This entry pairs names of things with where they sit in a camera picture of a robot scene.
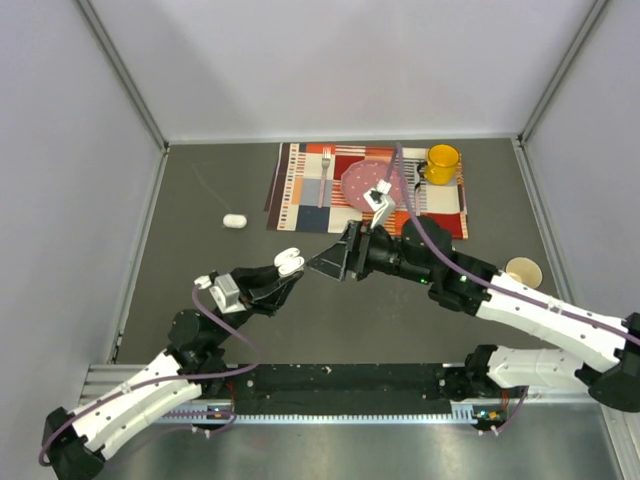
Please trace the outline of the white charging case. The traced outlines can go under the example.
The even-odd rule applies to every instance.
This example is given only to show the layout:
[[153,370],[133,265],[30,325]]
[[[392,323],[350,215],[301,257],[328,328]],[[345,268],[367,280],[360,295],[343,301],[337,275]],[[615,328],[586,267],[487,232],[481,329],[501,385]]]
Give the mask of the white charging case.
[[304,268],[305,259],[298,248],[291,247],[277,254],[273,264],[278,275],[286,277],[301,271]]

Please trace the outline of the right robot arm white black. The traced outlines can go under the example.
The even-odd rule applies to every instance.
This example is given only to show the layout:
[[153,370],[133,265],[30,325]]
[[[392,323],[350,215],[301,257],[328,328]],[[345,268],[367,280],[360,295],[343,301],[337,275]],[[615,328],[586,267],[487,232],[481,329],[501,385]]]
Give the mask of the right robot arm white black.
[[587,392],[623,412],[639,410],[639,315],[597,314],[537,291],[498,267],[457,251],[429,217],[407,220],[399,237],[351,221],[341,238],[307,263],[329,278],[361,281],[374,272],[427,286],[440,307],[493,321],[549,343],[519,350],[481,345],[465,360],[469,388],[547,387]]

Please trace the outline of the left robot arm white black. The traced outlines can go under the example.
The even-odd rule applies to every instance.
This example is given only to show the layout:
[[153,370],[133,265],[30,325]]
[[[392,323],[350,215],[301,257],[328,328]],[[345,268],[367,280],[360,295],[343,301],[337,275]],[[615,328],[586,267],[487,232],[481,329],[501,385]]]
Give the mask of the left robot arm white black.
[[45,419],[38,462],[59,479],[93,479],[130,439],[185,402],[216,396],[228,378],[259,366],[228,367],[220,345],[253,315],[274,315],[304,274],[301,257],[195,279],[194,309],[181,311],[170,344],[149,364],[97,399]]

